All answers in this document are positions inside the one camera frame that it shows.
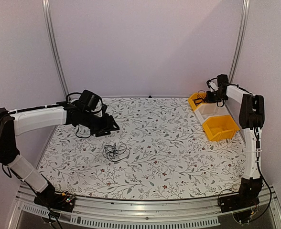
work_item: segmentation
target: white wall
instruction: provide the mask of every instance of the white wall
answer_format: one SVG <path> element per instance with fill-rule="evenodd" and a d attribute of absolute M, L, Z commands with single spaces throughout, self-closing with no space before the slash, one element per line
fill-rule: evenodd
<path fill-rule="evenodd" d="M 53 0 L 71 92 L 188 96 L 228 73 L 242 0 Z"/>
<path fill-rule="evenodd" d="M 264 96 L 262 170 L 281 203 L 281 1 L 251 1 L 234 83 Z M 238 115 L 237 106 L 230 107 Z"/>
<path fill-rule="evenodd" d="M 0 1 L 0 107 L 26 108 L 61 101 L 41 1 Z M 50 128 L 18 137 L 18 148 L 38 162 Z M 4 175 L 0 165 L 0 229 L 20 182 Z"/>

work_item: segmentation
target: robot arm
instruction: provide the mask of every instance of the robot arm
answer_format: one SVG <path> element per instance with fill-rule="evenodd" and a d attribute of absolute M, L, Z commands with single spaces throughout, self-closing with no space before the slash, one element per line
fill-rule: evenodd
<path fill-rule="evenodd" d="M 98 102 L 99 111 L 95 111 Z M 60 194 L 23 156 L 16 147 L 15 137 L 28 131 L 52 125 L 84 125 L 91 135 L 103 136 L 119 130 L 114 118 L 106 112 L 102 99 L 84 90 L 78 100 L 71 103 L 59 102 L 54 105 L 7 111 L 0 108 L 0 163 L 7 166 L 21 181 L 25 181 L 38 196 L 36 202 L 48 208 L 72 210 L 72 204 L 58 206 Z"/>
<path fill-rule="evenodd" d="M 207 81 L 210 91 L 206 92 L 208 103 L 224 102 L 229 98 L 241 104 L 239 124 L 243 129 L 246 141 L 247 166 L 241 178 L 237 195 L 219 199 L 223 212 L 250 207 L 259 203 L 258 194 L 262 188 L 262 177 L 259 173 L 261 154 L 261 132 L 264 124 L 264 98 L 232 85 L 227 75 L 217 76 L 217 85 Z"/>

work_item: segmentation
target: cable bundle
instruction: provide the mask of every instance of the cable bundle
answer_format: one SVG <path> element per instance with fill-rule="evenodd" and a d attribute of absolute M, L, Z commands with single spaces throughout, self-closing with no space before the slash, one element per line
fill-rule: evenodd
<path fill-rule="evenodd" d="M 123 155 L 127 153 L 125 157 L 119 158 L 119 155 Z M 111 162 L 119 162 L 130 155 L 130 150 L 127 148 L 127 145 L 122 143 L 119 145 L 119 148 L 116 148 L 116 143 L 114 145 L 105 145 L 103 147 L 102 155 L 104 158 Z"/>

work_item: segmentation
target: white cable tie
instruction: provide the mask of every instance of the white cable tie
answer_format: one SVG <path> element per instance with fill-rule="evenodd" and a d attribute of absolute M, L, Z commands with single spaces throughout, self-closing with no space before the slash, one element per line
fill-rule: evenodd
<path fill-rule="evenodd" d="M 34 171 L 34 168 L 32 168 L 31 172 L 24 178 L 24 179 L 21 179 L 22 182 L 24 182 Z"/>

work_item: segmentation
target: leaf pattern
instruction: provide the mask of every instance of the leaf pattern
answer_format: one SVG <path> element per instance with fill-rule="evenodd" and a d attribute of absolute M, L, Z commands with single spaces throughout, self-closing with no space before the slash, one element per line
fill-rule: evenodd
<path fill-rule="evenodd" d="M 187 98 L 106 98 L 120 131 L 80 139 L 61 125 L 39 171 L 58 191 L 117 199 L 176 199 L 237 190 L 246 156 L 238 134 L 208 141 Z M 89 130 L 80 127 L 79 135 Z M 130 154 L 112 163 L 103 146 L 126 144 Z"/>

